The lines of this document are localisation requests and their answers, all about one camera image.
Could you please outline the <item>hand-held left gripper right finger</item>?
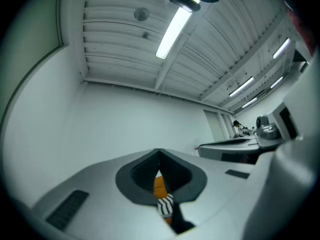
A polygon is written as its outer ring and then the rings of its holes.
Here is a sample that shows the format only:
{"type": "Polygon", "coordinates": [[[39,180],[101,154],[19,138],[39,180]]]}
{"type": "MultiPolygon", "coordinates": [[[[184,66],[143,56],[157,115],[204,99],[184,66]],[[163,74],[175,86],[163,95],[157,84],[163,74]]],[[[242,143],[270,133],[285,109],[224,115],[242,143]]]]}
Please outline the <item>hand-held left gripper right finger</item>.
{"type": "Polygon", "coordinates": [[[240,240],[253,205],[238,198],[254,165],[158,152],[174,207],[171,227],[158,231],[160,239],[240,240]]]}

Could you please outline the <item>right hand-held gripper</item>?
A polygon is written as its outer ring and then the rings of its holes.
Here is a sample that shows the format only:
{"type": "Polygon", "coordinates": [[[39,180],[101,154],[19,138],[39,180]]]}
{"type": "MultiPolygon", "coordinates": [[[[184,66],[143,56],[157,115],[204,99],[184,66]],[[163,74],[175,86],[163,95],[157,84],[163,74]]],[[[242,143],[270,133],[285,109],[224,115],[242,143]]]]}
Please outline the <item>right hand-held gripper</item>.
{"type": "MultiPolygon", "coordinates": [[[[240,235],[242,240],[313,240],[320,231],[320,57],[315,55],[270,116],[284,142],[270,152],[265,181],[240,235]]],[[[198,146],[201,158],[252,164],[255,137],[198,146]]]]}

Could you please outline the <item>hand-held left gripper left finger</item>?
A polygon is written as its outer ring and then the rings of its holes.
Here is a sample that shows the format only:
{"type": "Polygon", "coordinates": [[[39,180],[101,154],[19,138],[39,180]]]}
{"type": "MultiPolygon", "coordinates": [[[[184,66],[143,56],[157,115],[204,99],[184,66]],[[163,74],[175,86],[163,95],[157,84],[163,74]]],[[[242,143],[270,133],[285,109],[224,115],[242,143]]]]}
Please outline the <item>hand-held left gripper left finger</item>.
{"type": "Polygon", "coordinates": [[[171,240],[154,196],[158,150],[89,165],[41,197],[32,211],[51,240],[171,240]]]}

